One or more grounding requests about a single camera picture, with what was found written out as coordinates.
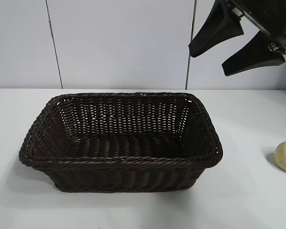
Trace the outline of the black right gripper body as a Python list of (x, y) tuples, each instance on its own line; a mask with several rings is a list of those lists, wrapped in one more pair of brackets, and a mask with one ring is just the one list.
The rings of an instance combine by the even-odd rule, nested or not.
[(286, 55), (286, 0), (232, 0), (234, 11), (245, 16), (269, 39), (285, 48)]

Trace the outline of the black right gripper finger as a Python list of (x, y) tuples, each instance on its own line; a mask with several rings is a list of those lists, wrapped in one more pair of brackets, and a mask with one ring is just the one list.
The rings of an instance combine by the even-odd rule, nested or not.
[(221, 42), (244, 35), (240, 17), (233, 12), (234, 8), (235, 4), (230, 0), (214, 2), (200, 31), (188, 45), (191, 57), (198, 57)]
[(254, 68), (279, 66), (285, 63), (285, 48), (273, 43), (261, 31), (242, 49), (222, 63), (225, 76)]

